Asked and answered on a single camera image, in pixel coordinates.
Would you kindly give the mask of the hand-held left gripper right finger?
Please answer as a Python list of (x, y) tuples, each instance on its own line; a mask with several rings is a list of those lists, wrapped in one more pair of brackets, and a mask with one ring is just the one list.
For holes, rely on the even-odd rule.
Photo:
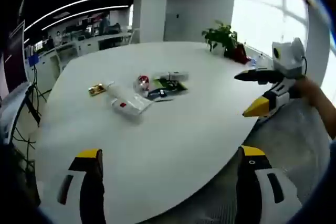
[(240, 150), (236, 223), (287, 223), (302, 206), (296, 186), (262, 150), (246, 145)]

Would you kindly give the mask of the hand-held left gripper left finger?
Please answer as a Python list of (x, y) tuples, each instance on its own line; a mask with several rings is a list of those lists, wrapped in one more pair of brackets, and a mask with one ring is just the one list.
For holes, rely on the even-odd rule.
[(78, 210), (81, 223), (106, 223), (101, 149), (86, 149), (75, 156), (60, 184), (57, 202), (71, 212)]

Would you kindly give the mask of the person's right hand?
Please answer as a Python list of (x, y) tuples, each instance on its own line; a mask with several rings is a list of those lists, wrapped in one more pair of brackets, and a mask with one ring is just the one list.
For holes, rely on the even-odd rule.
[(308, 100), (311, 106), (315, 108), (320, 106), (323, 101), (324, 93), (316, 83), (303, 77), (296, 81), (295, 87), (299, 90), (301, 95)]

